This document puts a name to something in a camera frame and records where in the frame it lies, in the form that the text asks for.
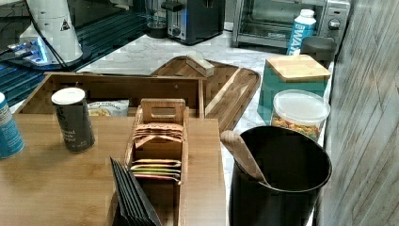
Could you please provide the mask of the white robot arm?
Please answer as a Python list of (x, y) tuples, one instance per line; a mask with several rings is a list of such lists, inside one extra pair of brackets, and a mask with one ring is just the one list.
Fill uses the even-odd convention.
[(37, 66), (72, 63), (82, 55), (67, 0), (24, 0), (31, 25), (20, 36), (33, 41), (38, 52), (26, 58)]

